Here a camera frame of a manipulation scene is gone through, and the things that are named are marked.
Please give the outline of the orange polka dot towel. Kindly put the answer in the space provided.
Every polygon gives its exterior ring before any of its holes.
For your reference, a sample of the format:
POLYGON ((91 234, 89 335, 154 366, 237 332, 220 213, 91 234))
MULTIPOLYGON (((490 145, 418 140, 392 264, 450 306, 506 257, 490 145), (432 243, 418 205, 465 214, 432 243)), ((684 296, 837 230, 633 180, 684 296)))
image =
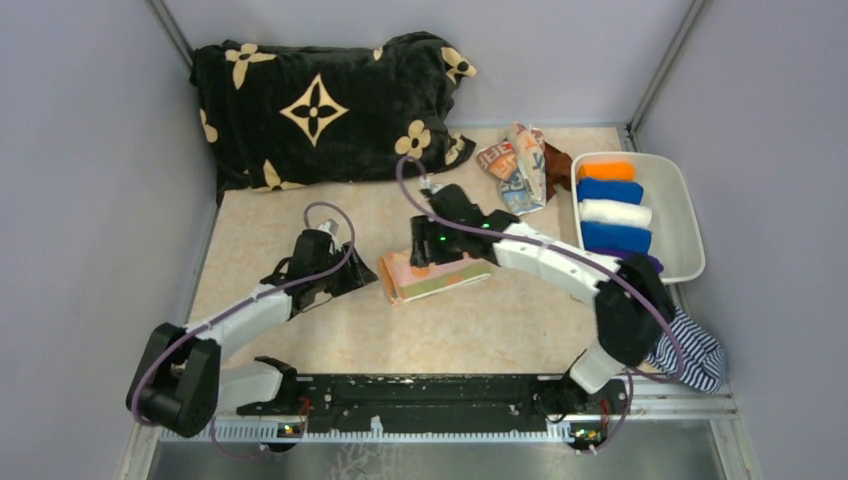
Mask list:
POLYGON ((415 267, 411 251, 387 253, 378 261, 379 276, 385 295, 393 306, 488 280, 491 265, 465 255, 446 264, 415 267))

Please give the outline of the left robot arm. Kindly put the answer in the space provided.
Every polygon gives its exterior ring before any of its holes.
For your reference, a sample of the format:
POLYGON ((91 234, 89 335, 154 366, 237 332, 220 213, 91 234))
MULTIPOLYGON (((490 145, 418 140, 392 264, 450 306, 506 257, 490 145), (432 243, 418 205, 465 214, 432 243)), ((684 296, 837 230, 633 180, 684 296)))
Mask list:
POLYGON ((225 370, 232 354, 266 331, 304 313, 320 294, 337 298, 378 279, 351 242, 305 229, 293 253, 245 299, 204 321, 162 323, 147 341, 126 397, 143 425, 182 437, 201 433, 223 412, 293 413, 300 388, 294 367, 271 357, 225 370))

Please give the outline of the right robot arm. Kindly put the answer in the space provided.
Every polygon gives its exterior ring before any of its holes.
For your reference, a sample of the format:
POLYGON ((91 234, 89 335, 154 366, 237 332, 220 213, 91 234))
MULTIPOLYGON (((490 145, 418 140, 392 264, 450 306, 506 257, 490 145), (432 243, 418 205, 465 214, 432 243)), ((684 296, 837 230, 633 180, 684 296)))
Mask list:
POLYGON ((432 210, 413 220, 414 266, 461 257, 484 260, 557 286, 594 312, 595 340, 560 380, 545 382, 539 393, 546 412, 590 411, 602 388, 640 365, 669 332, 675 306, 646 256, 593 254, 544 235, 509 212, 485 214, 457 184, 423 179, 420 191, 432 210))

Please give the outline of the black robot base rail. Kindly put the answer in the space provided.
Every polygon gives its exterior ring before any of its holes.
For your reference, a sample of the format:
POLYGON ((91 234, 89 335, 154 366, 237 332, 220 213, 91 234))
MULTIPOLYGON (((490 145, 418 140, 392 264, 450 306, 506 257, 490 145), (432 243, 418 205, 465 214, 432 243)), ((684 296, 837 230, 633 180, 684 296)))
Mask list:
POLYGON ((296 375, 240 416, 291 416, 284 432, 318 442, 554 442, 598 448, 629 389, 586 394, 560 375, 296 375))

